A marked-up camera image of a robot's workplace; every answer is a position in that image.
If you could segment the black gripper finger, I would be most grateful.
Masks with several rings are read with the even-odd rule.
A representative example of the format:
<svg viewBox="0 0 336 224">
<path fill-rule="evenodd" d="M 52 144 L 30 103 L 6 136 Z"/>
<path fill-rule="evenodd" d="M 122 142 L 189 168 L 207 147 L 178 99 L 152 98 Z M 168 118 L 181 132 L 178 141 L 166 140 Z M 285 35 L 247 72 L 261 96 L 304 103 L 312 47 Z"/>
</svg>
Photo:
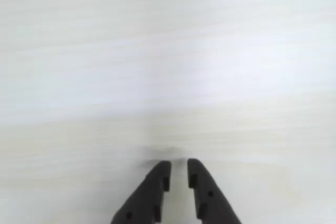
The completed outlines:
<svg viewBox="0 0 336 224">
<path fill-rule="evenodd" d="M 230 203 L 200 160 L 187 160 L 187 174 L 188 186 L 194 190 L 197 219 L 207 224 L 240 223 Z"/>
<path fill-rule="evenodd" d="M 160 223 L 164 193 L 170 190 L 171 169 L 170 161 L 158 162 L 114 214 L 111 223 Z"/>
</svg>

